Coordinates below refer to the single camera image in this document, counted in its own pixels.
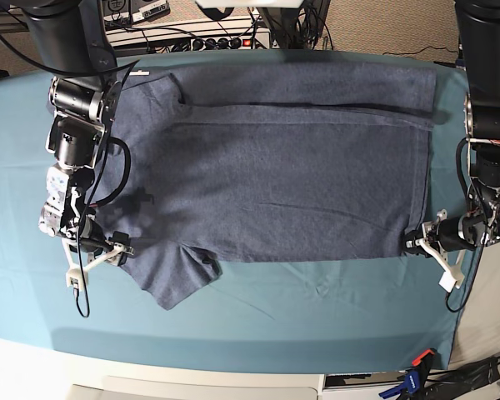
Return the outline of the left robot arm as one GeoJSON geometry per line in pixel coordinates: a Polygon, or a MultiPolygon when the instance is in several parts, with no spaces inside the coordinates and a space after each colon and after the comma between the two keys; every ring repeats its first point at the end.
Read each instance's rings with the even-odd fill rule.
{"type": "Polygon", "coordinates": [[[466,136],[456,151],[467,210],[448,217],[442,209],[404,240],[407,253],[442,267],[446,291],[462,284],[467,251],[500,243],[500,1],[456,1],[454,7],[468,81],[466,136]]]}

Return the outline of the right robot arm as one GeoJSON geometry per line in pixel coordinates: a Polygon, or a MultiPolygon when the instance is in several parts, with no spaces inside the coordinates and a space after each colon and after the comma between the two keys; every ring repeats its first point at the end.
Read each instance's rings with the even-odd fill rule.
{"type": "Polygon", "coordinates": [[[118,64],[108,41],[99,1],[16,1],[36,43],[42,65],[53,74],[49,102],[54,120],[46,149],[55,159],[47,171],[47,193],[39,226],[59,237],[75,283],[99,262],[74,262],[73,252],[117,261],[124,246],[109,242],[90,206],[122,91],[118,64]]]}

